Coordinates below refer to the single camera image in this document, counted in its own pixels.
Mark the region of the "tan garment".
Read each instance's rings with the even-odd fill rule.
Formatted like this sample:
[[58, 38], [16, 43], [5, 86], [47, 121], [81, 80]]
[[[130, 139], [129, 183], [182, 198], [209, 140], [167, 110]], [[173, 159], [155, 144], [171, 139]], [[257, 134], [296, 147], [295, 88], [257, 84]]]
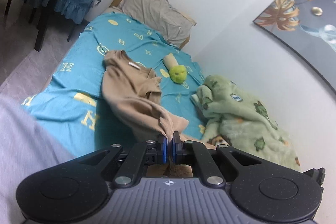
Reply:
[[189, 125], [187, 119], [161, 106], [161, 77], [154, 69], [136, 64], [124, 50], [109, 51], [104, 64], [102, 96], [138, 141], [154, 140], [159, 135], [172, 141], [175, 132], [182, 141], [196, 140], [183, 134]]

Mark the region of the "green dinosaur fleece blanket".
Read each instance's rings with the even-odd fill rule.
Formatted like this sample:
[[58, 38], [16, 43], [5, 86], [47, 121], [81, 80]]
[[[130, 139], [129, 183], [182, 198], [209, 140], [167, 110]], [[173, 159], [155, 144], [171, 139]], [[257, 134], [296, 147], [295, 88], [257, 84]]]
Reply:
[[270, 117], [259, 98], [232, 81], [207, 76], [191, 101], [207, 121], [202, 142], [227, 144], [287, 168], [301, 169], [289, 134]]

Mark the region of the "green headed plush toy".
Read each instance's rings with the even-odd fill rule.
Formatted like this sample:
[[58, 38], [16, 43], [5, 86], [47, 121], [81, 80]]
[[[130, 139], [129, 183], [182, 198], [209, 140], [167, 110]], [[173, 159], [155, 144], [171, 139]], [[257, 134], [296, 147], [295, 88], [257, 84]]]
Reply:
[[187, 69], [184, 65], [179, 65], [172, 53], [163, 58], [163, 64], [169, 71], [171, 80], [176, 84], [182, 84], [187, 79]]

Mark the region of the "teal patterned bed sheet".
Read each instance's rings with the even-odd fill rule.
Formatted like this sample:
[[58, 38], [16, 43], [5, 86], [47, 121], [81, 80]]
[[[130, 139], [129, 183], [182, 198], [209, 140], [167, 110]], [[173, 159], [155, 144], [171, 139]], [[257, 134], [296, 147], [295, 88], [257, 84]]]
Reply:
[[[23, 106], [76, 157], [114, 143], [131, 148], [136, 143], [132, 130], [117, 119], [101, 93], [103, 60], [111, 50], [124, 50], [136, 64], [154, 69], [162, 79], [162, 106], [189, 121], [185, 135], [202, 137], [206, 124], [190, 99], [204, 81], [200, 66], [158, 31], [122, 13], [108, 12], [90, 22], [49, 85], [26, 98]], [[187, 69], [182, 84], [171, 80], [163, 64], [169, 53]]]

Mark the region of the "leaf art wall painting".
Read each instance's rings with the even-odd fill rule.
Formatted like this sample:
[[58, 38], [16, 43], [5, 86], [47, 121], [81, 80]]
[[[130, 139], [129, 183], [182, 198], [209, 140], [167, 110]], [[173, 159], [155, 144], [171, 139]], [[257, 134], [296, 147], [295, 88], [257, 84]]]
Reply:
[[274, 0], [253, 22], [335, 89], [335, 0]]

